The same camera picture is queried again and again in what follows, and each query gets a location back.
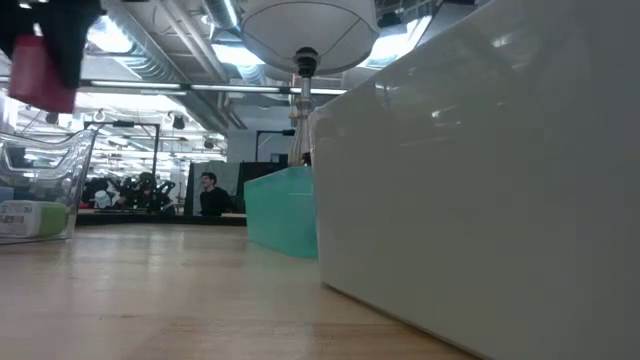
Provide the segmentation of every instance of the ceiling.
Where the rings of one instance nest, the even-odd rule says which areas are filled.
[[[236,1],[243,9],[250,1],[261,0],[226,1]],[[234,30],[215,28],[206,16],[202,0],[102,2],[108,17],[97,22],[88,34],[83,79],[299,85],[299,79],[293,74],[264,65],[249,53]],[[441,3],[442,0],[375,0],[379,19],[384,14],[395,14],[392,20],[396,21],[381,29],[380,38],[389,40],[390,34],[404,34],[394,38],[400,43],[379,39],[369,60],[344,73],[316,77],[314,87],[353,88],[475,9]],[[10,62],[0,54],[0,76],[8,74],[9,68]],[[316,105],[322,105],[332,98],[314,96],[314,101]],[[83,88],[77,97],[76,114],[61,115],[57,126],[46,123],[45,113],[26,106],[20,108],[16,125],[18,133],[28,133],[45,141],[59,141],[65,134],[80,130],[83,121],[95,118],[160,124],[164,139],[160,142],[162,172],[162,167],[171,168],[180,159],[225,159],[225,136],[229,134],[291,128],[289,116],[295,113],[293,102],[291,95],[280,94],[150,93],[118,88],[105,93],[104,90]],[[173,129],[176,115],[184,117],[184,130]],[[111,155],[118,153],[117,157],[131,157],[131,164],[135,163],[136,168],[149,167],[143,153],[153,148],[153,140],[147,132],[152,132],[152,128],[145,131],[142,127],[105,127],[101,131],[95,165],[107,164],[110,169],[114,168]],[[118,136],[127,137],[126,145],[113,141]],[[205,138],[215,140],[214,149],[203,148]]]

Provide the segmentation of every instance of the person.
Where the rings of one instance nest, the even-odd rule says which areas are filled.
[[[235,208],[231,196],[223,189],[216,186],[218,177],[211,172],[202,173],[202,188],[200,194],[200,206],[203,216],[221,216],[223,212]]]

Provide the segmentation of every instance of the wooden table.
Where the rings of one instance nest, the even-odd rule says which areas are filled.
[[[0,274],[3,359],[472,359],[242,227],[84,227],[0,247]]]

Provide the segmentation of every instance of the teal container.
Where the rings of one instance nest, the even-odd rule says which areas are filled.
[[[249,240],[283,254],[318,257],[310,167],[292,167],[244,185]]]

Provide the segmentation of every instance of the metal frame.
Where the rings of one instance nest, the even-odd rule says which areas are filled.
[[[260,147],[260,135],[262,134],[280,134],[282,136],[294,136],[296,134],[296,131],[291,129],[291,130],[258,130],[256,131],[256,149],[255,149],[255,153],[256,153],[256,161],[258,162],[258,148]]]
[[[84,128],[85,130],[89,128],[89,126],[91,125],[96,125],[99,128],[102,128],[104,125],[111,125],[113,127],[136,127],[136,126],[140,126],[140,127],[145,127],[145,126],[152,126],[156,129],[156,136],[154,139],[154,143],[153,143],[153,165],[151,167],[151,174],[153,175],[153,178],[156,178],[156,167],[158,165],[158,147],[160,145],[160,124],[137,124],[134,122],[130,122],[130,121],[85,121],[84,122]]]
[[[0,76],[0,84],[8,84],[8,76]],[[252,86],[231,85],[225,83],[213,84],[187,84],[187,83],[157,83],[143,81],[117,81],[117,80],[80,80],[80,91],[128,89],[128,90],[156,90],[156,91],[214,91],[235,92],[252,94],[284,94],[297,95],[302,93],[302,88],[291,86]],[[311,95],[340,96],[346,93],[346,89],[311,89]]]

